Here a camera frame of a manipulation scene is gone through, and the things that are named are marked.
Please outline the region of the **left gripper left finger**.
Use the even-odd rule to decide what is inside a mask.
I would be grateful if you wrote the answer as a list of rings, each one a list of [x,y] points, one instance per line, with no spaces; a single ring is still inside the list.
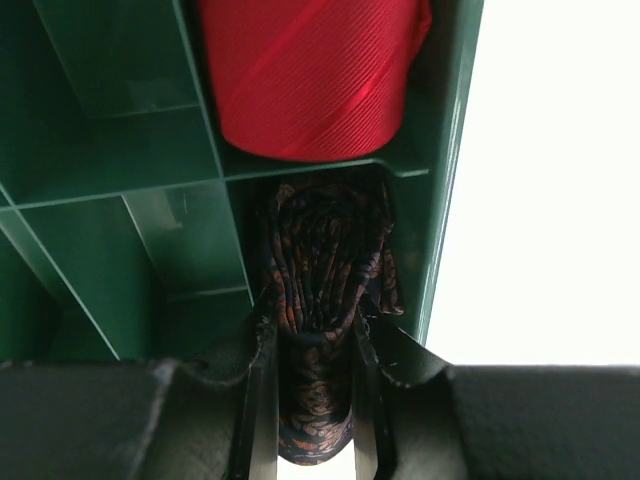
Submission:
[[[273,479],[277,325],[261,296],[189,360],[1,365],[5,479]]]

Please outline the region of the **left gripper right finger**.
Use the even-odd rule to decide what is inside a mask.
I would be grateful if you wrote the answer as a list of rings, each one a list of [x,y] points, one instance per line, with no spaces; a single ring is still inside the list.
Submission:
[[[635,366],[454,365],[364,299],[352,412],[360,479],[635,479]]]

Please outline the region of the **dark brown patterned tie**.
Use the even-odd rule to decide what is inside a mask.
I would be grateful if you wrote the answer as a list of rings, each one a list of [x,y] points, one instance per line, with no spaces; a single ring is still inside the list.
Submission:
[[[264,290],[278,327],[278,454],[302,466],[352,440],[352,340],[364,303],[404,312],[383,175],[346,171],[283,181],[262,217]]]

